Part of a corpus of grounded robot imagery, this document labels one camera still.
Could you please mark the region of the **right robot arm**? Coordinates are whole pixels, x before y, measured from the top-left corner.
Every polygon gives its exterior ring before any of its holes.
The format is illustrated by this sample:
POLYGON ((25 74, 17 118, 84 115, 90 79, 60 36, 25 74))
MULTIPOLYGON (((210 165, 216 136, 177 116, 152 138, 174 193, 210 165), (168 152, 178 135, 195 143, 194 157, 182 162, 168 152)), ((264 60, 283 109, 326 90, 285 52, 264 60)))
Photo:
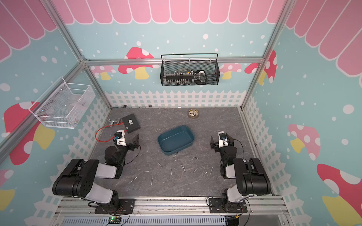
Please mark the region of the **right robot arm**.
POLYGON ((220 154, 220 174, 224 179, 234 179, 236 184, 227 188, 220 198, 208 197, 211 213, 246 213, 246 200, 254 196, 269 195, 270 180, 258 158, 238 158, 235 139, 227 133, 218 132, 218 141, 210 141, 210 147, 220 154))

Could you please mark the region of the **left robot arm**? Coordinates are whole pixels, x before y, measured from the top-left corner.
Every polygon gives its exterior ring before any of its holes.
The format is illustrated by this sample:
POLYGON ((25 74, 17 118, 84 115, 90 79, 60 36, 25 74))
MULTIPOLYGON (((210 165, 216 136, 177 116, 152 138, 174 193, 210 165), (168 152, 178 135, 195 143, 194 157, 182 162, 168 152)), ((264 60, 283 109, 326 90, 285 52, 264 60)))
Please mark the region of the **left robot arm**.
POLYGON ((119 130, 113 138, 114 146, 105 150, 105 163, 98 159, 72 159, 55 180, 52 192, 63 197, 76 197, 89 201, 95 214, 120 216, 132 214, 135 199, 121 199, 116 190, 104 188, 94 182, 99 179, 119 179, 126 166, 128 151, 140 149, 139 135, 131 143, 125 141, 124 131, 119 130))

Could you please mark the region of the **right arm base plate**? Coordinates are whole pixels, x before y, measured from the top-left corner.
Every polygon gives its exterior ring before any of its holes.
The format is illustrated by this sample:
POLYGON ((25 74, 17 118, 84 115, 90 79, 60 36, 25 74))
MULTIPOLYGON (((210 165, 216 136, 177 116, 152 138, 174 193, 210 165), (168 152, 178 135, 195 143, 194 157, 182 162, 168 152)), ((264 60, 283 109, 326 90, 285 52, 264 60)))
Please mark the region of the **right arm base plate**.
POLYGON ((223 198, 209 196, 206 199, 210 213, 235 213, 237 215, 247 213, 246 202, 229 202, 223 198))

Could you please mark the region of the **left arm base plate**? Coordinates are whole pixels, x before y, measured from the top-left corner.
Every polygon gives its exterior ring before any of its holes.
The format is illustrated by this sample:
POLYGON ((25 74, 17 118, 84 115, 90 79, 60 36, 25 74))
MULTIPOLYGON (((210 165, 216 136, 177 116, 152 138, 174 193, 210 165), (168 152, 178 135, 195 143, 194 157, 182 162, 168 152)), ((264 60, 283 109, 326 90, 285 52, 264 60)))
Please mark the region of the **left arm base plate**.
POLYGON ((108 204, 98 204, 95 209, 95 214, 132 214, 135 201, 135 199, 115 199, 108 204))

